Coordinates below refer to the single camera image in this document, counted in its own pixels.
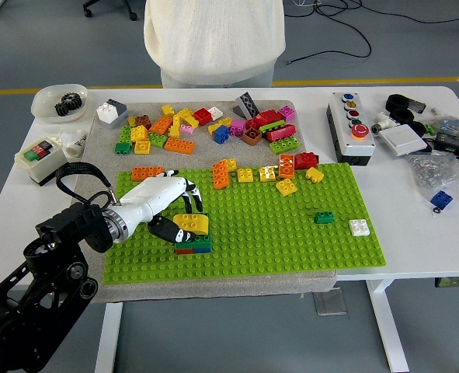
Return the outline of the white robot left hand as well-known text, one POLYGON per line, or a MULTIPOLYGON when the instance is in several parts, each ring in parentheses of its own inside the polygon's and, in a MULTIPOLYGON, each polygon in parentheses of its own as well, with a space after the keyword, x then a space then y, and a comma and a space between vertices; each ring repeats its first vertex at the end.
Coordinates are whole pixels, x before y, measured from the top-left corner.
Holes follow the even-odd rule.
POLYGON ((109 209, 108 216, 116 226, 115 240, 122 242, 131 237, 140 223, 147 223, 149 232, 170 243, 191 242, 196 234, 180 228, 173 221, 162 217, 173 201, 182 197, 186 213, 193 209, 201 212, 203 204, 195 183, 170 170, 158 176, 148 177, 120 198, 120 203, 109 209))

